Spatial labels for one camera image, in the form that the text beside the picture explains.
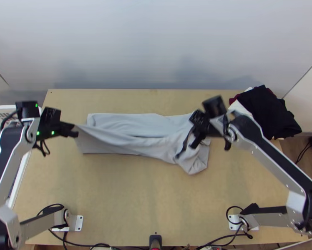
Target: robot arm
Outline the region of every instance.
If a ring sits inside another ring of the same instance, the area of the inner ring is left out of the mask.
[[[265,225],[312,234],[312,180],[263,136],[257,122],[236,111],[227,111],[220,96],[204,101],[203,106],[205,112],[197,110],[190,118],[196,136],[191,147],[206,136],[223,137],[225,150],[235,145],[250,151],[289,190],[285,206],[261,208],[253,203],[241,211],[237,216],[244,224],[243,230]]]
[[[6,205],[21,159],[37,148],[37,140],[78,136],[78,132],[71,131],[74,125],[60,122],[59,110],[45,108],[40,117],[36,102],[18,102],[16,107],[18,120],[10,122],[0,135],[0,250],[18,249],[27,239],[49,228],[80,231],[83,222],[82,216],[70,215],[63,206],[48,207],[42,215],[19,222],[17,214]]]

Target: black cable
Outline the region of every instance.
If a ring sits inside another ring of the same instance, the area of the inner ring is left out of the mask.
[[[11,114],[9,114],[6,118],[4,118],[4,119],[2,120],[2,122],[1,122],[1,127],[0,127],[0,131],[3,130],[4,124],[5,124],[9,119],[11,119],[15,114],[17,114],[18,111],[19,111],[19,109],[13,111]]]
[[[204,248],[204,247],[207,247],[207,246],[211,246],[211,247],[225,247],[225,246],[228,246],[228,245],[230,245],[230,244],[235,240],[235,238],[236,238],[237,236],[247,236],[249,239],[253,239],[253,236],[250,235],[250,234],[248,234],[248,233],[246,233],[246,232],[244,232],[244,233],[242,233],[242,234],[238,234],[239,230],[242,228],[242,226],[244,225],[244,223],[243,223],[243,222],[232,222],[231,220],[229,220],[228,213],[229,213],[230,209],[232,209],[232,208],[238,208],[238,209],[240,209],[241,211],[243,211],[243,208],[241,208],[241,207],[239,207],[239,206],[231,206],[231,207],[229,207],[229,208],[226,210],[226,219],[227,219],[231,224],[240,225],[240,226],[238,227],[237,231],[235,232],[235,234],[233,234],[233,235],[226,235],[226,236],[222,236],[222,237],[220,237],[220,238],[217,238],[216,240],[213,240],[213,241],[211,241],[211,242],[208,242],[207,244],[205,244],[205,245],[203,245],[203,246],[197,247],[196,250],[200,250],[200,249],[202,249],[202,248]],[[229,237],[232,237],[232,239],[231,239],[227,244],[223,244],[223,245],[214,245],[214,244],[213,244],[213,243],[215,243],[215,242],[217,242],[217,241],[219,241],[219,240],[222,240],[222,239],[225,239],[225,238],[229,238]]]
[[[136,248],[136,249],[146,250],[146,249],[144,249],[144,248],[142,248],[142,247],[132,247],[132,246],[130,246],[129,248]]]
[[[306,152],[309,148],[311,148],[311,146],[309,146],[309,144],[310,144],[310,142],[308,142],[308,143],[306,144],[306,146],[303,148],[303,150],[299,153],[299,156],[297,157],[297,159],[296,159],[296,161],[295,161],[295,164],[298,164],[298,163],[300,162],[300,160],[302,160],[302,158],[303,158],[305,152]]]
[[[68,231],[65,231],[63,233],[63,239],[62,239],[62,245],[65,250],[68,250],[67,247],[65,246],[65,239],[67,238],[67,234],[68,234]]]
[[[43,208],[43,209],[37,214],[37,216],[40,215],[46,208],[51,208],[51,207],[54,207],[54,206],[61,206],[62,208],[64,208],[64,205],[62,205],[62,204],[60,204],[60,203],[52,204],[52,205],[49,205],[49,206]],[[73,242],[70,242],[70,241],[67,241],[67,240],[66,240],[68,232],[64,232],[63,238],[60,238],[60,237],[57,236],[55,233],[53,233],[52,230],[48,229],[48,231],[49,231],[55,238],[57,238],[57,239],[59,239],[59,240],[62,241],[63,247],[65,248],[65,250],[67,250],[66,245],[65,245],[66,243],[67,243],[67,244],[70,244],[70,245],[77,246],[77,247],[87,247],[87,248],[91,248],[91,249],[93,249],[94,247],[104,247],[104,248],[105,248],[105,247],[106,247],[106,248],[108,248],[108,247],[110,248],[110,247],[111,247],[110,245],[105,244],[105,243],[97,243],[97,244],[95,244],[95,245],[76,244],[76,243],[73,243]]]
[[[235,234],[233,234],[233,235],[226,235],[226,236],[222,236],[222,237],[220,237],[220,238],[217,238],[217,239],[215,239],[215,240],[213,240],[213,241],[208,242],[208,243],[205,244],[205,245],[202,245],[202,246],[197,247],[196,250],[200,250],[200,249],[202,249],[202,248],[204,248],[204,247],[207,247],[207,246],[211,246],[211,247],[225,247],[225,246],[228,246],[228,245],[230,245],[230,244],[235,240],[235,238],[236,238],[237,236],[247,236],[249,239],[253,239],[253,236],[250,235],[250,234],[248,234],[248,233],[246,233],[246,232],[245,232],[245,233],[242,233],[242,234],[238,234],[239,230],[242,228],[243,225],[244,225],[244,223],[241,223],[241,225],[238,227],[238,229],[237,229],[237,231],[235,232]],[[225,239],[225,238],[229,238],[229,237],[232,237],[232,239],[231,239],[228,243],[226,243],[226,244],[220,244],[220,245],[213,244],[213,243],[215,243],[216,241],[219,241],[219,240],[222,240],[222,239]]]
[[[311,146],[309,146],[309,142],[307,143],[307,145],[304,147],[304,149],[300,152],[299,156],[297,157],[296,159],[296,162],[295,164],[298,164],[300,162],[300,160],[302,160],[303,156],[304,156],[304,153],[311,148]]]
[[[232,209],[232,208],[239,208],[241,211],[243,211],[243,208],[238,207],[238,206],[231,206],[231,207],[229,207],[229,208],[226,210],[226,219],[227,219],[231,224],[239,225],[239,224],[242,223],[241,221],[240,221],[240,222],[232,222],[232,221],[229,220],[228,212],[229,212],[229,210]]]

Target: ventilation grille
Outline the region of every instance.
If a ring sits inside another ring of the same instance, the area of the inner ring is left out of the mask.
[[[0,113],[0,119],[3,120],[4,118],[8,117],[9,113]],[[16,116],[12,116],[10,119],[8,119],[5,124],[9,124],[10,121],[18,119]]]
[[[9,113],[0,113],[0,118],[3,120],[4,118],[8,117],[9,116]],[[11,121],[11,120],[14,120],[16,118],[12,117],[10,118],[9,120],[7,121]]]

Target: wooden table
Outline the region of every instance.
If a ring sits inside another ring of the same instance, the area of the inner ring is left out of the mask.
[[[158,113],[179,115],[201,108],[221,94],[226,104],[239,90],[49,90],[44,106],[62,110],[61,120],[81,124],[88,113]],[[229,206],[284,205],[287,190],[249,152],[212,139],[208,168],[189,176],[179,166],[132,155],[83,155],[72,138],[46,141],[51,155],[34,150],[14,210],[19,219],[35,216],[62,203],[84,216],[81,232],[68,233],[80,244],[147,246],[151,234],[163,245],[202,245],[229,230]],[[254,238],[237,237],[233,244],[306,240],[290,228],[261,227]],[[30,244],[61,245],[49,232]]]

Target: dark clothing pile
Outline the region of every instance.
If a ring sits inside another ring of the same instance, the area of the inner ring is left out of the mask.
[[[302,132],[294,115],[287,110],[285,101],[278,99],[265,85],[255,87],[236,97],[252,113],[267,139],[287,138]]]

